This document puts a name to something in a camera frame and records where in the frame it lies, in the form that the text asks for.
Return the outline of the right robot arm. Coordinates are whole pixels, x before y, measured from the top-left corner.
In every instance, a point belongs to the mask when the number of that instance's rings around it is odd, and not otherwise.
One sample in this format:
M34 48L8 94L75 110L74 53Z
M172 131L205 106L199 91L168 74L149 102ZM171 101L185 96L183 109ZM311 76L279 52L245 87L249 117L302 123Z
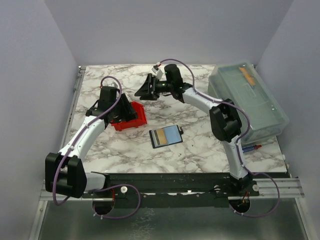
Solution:
M176 64L168 64L164 71L161 62L152 67L152 73L146 77L143 85L135 92L140 100L156 101L160 94L169 93L184 104L189 104L208 114L213 135L222 142L228 164L229 174L234 179L230 191L241 196L248 190L246 180L253 174L244 165L244 154L241 147L242 122L238 114L241 109L230 99L220 100L198 91L194 85L183 81L180 69Z

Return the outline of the green plastic storage box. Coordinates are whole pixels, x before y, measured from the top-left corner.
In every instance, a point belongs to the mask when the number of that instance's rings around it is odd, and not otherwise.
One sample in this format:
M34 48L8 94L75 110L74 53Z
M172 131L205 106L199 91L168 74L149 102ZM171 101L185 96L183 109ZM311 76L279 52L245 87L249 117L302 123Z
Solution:
M255 86L247 82L239 67L249 72ZM288 116L248 61L216 65L209 76L207 92L217 99L232 100L248 115L250 129L241 139L243 145L278 136L289 123Z

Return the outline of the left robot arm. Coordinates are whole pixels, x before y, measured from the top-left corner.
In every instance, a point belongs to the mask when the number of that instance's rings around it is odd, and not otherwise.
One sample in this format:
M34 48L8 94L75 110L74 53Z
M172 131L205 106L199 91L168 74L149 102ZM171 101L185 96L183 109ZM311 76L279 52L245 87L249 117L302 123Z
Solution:
M45 158L45 189L52 194L79 198L94 191L104 198L111 185L102 173L86 173L83 159L98 136L110 123L135 120L138 117L127 96L113 86L103 86L99 99L89 108L82 125L72 139L57 153Z

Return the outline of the red plastic bin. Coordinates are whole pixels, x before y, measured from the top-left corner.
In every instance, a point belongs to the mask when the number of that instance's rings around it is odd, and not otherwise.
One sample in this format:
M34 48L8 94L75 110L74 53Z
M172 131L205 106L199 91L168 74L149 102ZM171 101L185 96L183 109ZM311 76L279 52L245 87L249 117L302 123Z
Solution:
M138 128L147 124L144 106L136 101L130 104L130 111L126 113L124 120L111 122L111 126L114 127L116 131L121 132L122 130Z

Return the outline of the black leather card holder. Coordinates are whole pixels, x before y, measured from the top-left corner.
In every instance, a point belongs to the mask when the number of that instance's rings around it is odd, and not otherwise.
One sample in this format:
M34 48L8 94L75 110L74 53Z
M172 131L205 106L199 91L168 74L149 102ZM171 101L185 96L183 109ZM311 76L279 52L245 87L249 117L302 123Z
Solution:
M164 129L165 136L167 139L167 144L159 146L159 147L155 147L154 142L153 142L153 138L152 138L152 134L151 134L152 130L150 130L149 136L150 136L150 140L151 140L151 145L154 149L162 148L162 147L166 147L166 146L170 146L170 145L174 145L174 144L178 144L178 143L183 142L182 135L184 134L184 131L178 125L171 125L171 126L158 128L158 129Z

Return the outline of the aluminium rail frame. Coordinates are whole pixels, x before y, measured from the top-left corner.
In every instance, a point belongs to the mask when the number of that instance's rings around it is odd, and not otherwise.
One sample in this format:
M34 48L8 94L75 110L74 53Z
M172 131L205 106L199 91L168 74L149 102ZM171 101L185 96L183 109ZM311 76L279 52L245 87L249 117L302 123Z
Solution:
M135 173L135 174L182 174L180 173ZM241 210L235 207L236 203L244 204L246 208L249 208L253 202L262 201L274 201L274 205L267 211L267 215L275 218L280 218L283 211L287 212L287 217L291 223L297 223L297 228L301 231L303 237L307 240L312 240L313 226L309 222L309 213L306 207L305 195L298 178L292 177L287 172L269 172L266 178L257 177L249 184L252 189L258 193L257 196L249 196L246 192L242 198L230 196L228 197L228 207L174 207L174 208L148 208L140 207L141 198L137 198L137 205L135 208L120 208L131 209L133 213L136 213L140 209L179 209L179 208L214 208L214 209L226 209L232 208L234 214L240 214ZM86 191L79 198L68 197L61 194L52 195L51 192L42 188L39 198L39 209L45 209L48 203L71 203L71 202L88 202L91 203L95 209L100 212L112 210L115 206L115 186L110 186L107 191Z

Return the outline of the small blue object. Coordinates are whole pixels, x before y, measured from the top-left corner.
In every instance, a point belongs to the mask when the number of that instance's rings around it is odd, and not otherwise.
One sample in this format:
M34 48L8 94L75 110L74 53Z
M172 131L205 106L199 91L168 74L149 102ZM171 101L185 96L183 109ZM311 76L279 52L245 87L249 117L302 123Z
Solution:
M261 144L256 144L256 145L252 145L252 146L247 146L247 147L244 147L242 148L242 152L243 153L248 153L248 152L251 152L251 151L255 151L259 148L261 148L262 145Z

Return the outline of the orange tool inside box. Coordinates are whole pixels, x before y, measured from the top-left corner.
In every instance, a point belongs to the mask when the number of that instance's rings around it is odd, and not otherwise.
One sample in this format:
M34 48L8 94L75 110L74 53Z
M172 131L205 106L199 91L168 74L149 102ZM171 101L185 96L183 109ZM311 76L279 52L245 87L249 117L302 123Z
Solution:
M241 73L243 74L243 76L251 86L256 85L254 78L249 74L249 72L246 70L245 67L239 67L238 69L241 71Z

